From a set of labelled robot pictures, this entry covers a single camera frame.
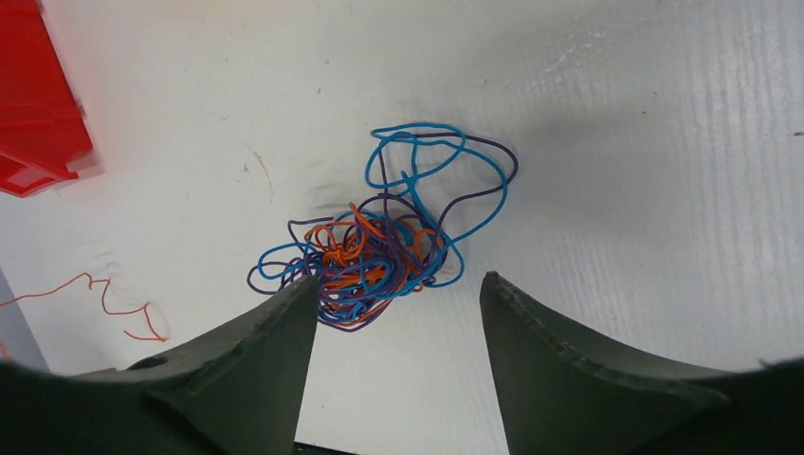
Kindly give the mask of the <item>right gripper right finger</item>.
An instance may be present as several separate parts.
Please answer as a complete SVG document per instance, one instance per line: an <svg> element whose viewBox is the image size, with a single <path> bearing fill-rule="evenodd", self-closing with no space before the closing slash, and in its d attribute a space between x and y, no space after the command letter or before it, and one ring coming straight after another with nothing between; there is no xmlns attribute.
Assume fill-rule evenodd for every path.
<svg viewBox="0 0 804 455"><path fill-rule="evenodd" d="M495 272L484 337L512 454L799 454L803 362L730 373L653 355Z"/></svg>

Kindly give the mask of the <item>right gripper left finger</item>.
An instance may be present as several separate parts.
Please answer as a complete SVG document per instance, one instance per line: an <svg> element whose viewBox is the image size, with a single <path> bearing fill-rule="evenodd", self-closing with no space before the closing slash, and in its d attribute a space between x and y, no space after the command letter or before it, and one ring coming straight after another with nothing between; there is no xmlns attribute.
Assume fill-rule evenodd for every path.
<svg viewBox="0 0 804 455"><path fill-rule="evenodd" d="M233 320L124 370L1 366L5 454L289 454L318 286L290 284Z"/></svg>

